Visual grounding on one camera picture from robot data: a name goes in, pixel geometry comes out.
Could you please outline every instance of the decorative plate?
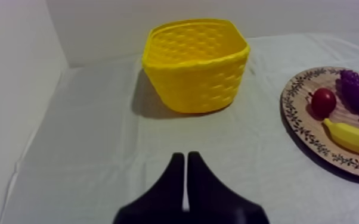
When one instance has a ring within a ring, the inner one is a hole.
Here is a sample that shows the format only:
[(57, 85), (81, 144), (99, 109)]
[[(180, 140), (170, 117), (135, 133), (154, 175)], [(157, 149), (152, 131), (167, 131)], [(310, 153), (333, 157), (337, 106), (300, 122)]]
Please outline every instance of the decorative plate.
[(359, 154), (336, 145), (326, 133), (322, 120), (315, 117), (310, 108), (311, 94), (318, 88), (328, 88), (337, 97), (331, 121), (359, 127), (359, 115), (347, 109), (337, 84), (339, 73), (343, 69), (345, 68), (319, 67), (297, 74), (283, 90), (281, 107), (289, 126), (309, 149), (329, 163), (359, 176)]

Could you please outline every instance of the white tablecloth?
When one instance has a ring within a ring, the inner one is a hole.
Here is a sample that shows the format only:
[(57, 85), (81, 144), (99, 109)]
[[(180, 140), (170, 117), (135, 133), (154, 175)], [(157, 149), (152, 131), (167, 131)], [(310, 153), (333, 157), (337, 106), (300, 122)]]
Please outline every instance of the white tablecloth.
[(139, 55), (73, 70), (18, 163), (2, 223), (111, 223), (159, 178), (173, 152), (196, 150), (227, 186), (261, 204), (271, 223), (359, 224), (359, 183), (307, 157), (279, 110), (284, 85), (300, 71), (359, 71), (359, 34), (248, 42), (236, 100), (204, 116), (167, 109), (140, 72)]

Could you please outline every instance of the yellow banana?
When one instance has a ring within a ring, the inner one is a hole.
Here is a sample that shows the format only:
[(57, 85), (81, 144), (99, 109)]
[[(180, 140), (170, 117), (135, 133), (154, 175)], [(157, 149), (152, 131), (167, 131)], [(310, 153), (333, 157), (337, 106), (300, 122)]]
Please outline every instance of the yellow banana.
[(324, 119), (324, 124), (329, 128), (336, 143), (359, 153), (359, 128), (345, 123), (333, 123), (330, 119)]

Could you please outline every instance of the woven plastic basket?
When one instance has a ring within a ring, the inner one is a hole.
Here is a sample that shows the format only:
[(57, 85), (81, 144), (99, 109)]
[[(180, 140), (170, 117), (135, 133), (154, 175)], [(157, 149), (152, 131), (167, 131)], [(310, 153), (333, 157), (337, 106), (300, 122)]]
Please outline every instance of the woven plastic basket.
[(181, 113), (205, 113), (233, 101), (249, 51), (227, 20), (184, 20), (153, 29), (142, 61), (164, 104)]

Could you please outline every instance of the grape bunch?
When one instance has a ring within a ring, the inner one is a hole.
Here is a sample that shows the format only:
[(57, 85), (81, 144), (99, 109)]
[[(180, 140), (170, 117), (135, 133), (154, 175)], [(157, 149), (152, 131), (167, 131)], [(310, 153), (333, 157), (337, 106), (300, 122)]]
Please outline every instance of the grape bunch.
[(342, 95), (349, 106), (359, 114), (359, 74), (350, 71), (341, 71)]

